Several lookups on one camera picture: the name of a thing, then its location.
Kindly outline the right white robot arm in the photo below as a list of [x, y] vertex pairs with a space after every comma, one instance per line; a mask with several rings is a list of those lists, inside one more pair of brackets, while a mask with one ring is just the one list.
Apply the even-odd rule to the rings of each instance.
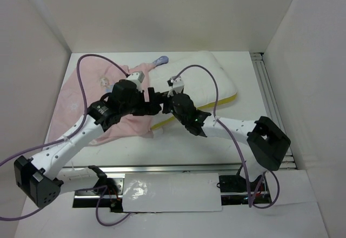
[[241, 190], [249, 190], [266, 171], [279, 170], [290, 148], [290, 138], [268, 117], [261, 116], [255, 121], [235, 120], [218, 117], [197, 109], [187, 94], [173, 94], [164, 101], [163, 112], [172, 113], [185, 129], [201, 137], [219, 137], [246, 144], [252, 157], [243, 161], [243, 168], [236, 177]]

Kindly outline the white pillow yellow trim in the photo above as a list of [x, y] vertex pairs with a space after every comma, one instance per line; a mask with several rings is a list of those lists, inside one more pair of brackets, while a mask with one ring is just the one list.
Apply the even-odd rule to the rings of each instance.
[[201, 65], [205, 69], [193, 67], [181, 74], [184, 93], [190, 96], [198, 109], [213, 109], [215, 101], [218, 101], [218, 105], [224, 105], [236, 99], [235, 84], [211, 52], [170, 52], [166, 56], [169, 59], [167, 64], [149, 71], [149, 86], [156, 92], [168, 91], [168, 79], [177, 75], [185, 67]]

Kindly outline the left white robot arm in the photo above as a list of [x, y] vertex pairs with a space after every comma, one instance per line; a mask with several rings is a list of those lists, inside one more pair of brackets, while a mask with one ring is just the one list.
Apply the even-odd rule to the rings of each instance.
[[120, 80], [112, 92], [91, 103], [76, 125], [48, 149], [31, 158], [20, 156], [15, 160], [17, 185], [38, 208], [46, 207], [72, 181], [71, 176], [63, 180], [61, 170], [81, 149], [119, 123], [123, 116], [158, 114], [167, 98], [167, 92], [156, 92], [152, 87], [138, 90], [135, 82]]

